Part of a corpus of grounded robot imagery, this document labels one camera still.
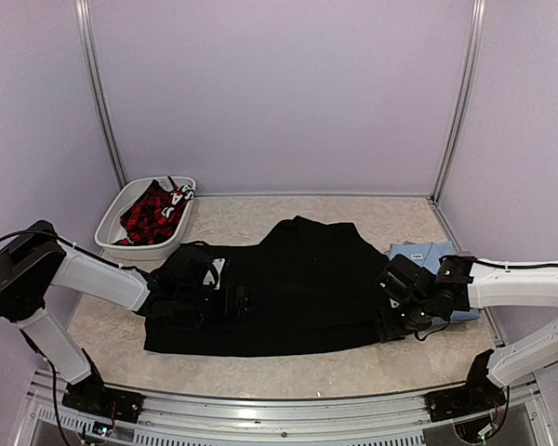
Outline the black long sleeve shirt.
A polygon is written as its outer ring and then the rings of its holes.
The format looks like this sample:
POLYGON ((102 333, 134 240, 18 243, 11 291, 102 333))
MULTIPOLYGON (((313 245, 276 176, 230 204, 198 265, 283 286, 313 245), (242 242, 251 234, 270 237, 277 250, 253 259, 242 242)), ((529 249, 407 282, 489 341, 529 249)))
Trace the black long sleeve shirt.
POLYGON ((388 257, 352 223, 324 224, 302 216, 277 223, 260 243, 211 245, 231 260, 223 277, 243 285, 254 311, 237 320, 145 321, 144 348, 162 354, 214 355, 217 337, 256 339, 246 357, 329 353, 378 343, 377 312, 384 300, 375 284, 388 257))

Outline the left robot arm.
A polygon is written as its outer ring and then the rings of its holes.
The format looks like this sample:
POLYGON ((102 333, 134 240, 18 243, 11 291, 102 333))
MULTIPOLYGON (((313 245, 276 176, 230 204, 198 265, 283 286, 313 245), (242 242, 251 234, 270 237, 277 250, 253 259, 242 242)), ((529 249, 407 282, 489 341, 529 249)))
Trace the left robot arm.
MULTIPOLYGON (((225 386, 219 374, 250 370, 252 357, 238 355, 251 349, 252 335, 217 339, 225 346, 214 355, 162 354, 147 351, 144 320, 96 297, 64 289, 48 292, 46 302, 62 323, 70 322, 73 339, 88 349, 104 379, 112 384, 151 390, 206 395, 233 395, 239 390, 225 386)), ((21 393, 41 361, 32 353, 16 328, 0 320, 0 389, 21 393)))

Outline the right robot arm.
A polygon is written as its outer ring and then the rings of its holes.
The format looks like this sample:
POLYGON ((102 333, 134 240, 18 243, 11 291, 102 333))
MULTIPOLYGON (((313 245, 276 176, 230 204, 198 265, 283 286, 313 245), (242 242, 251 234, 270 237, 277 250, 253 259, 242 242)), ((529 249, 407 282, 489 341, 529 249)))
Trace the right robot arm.
MULTIPOLYGON (((379 290, 396 305, 396 320, 411 333, 445 321, 455 311, 493 307, 558 308, 558 260, 544 263, 496 262, 448 255, 430 273, 397 255, 377 278, 379 290)), ((558 361, 558 318, 504 348, 477 357, 471 381, 457 393, 459 407, 479 411, 494 388, 503 388, 558 361)))

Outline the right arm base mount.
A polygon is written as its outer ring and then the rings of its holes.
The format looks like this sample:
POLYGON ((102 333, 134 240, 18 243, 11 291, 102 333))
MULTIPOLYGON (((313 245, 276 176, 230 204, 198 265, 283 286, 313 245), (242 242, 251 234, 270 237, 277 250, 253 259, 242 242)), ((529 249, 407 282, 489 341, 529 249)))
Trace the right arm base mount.
POLYGON ((432 422, 492 410, 504 406, 507 400, 506 391, 487 378, 487 369, 470 371, 461 386, 432 391, 425 396, 432 422))

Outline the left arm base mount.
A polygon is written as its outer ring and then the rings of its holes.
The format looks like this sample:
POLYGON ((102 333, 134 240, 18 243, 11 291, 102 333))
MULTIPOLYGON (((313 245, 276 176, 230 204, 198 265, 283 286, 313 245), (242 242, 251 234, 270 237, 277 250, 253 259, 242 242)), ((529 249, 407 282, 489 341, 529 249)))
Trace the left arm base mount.
POLYGON ((138 392, 105 385, 95 363, 83 350, 90 366, 90 375, 77 384, 66 386, 62 404, 78 412, 108 418, 113 422, 136 424, 144 396, 138 392))

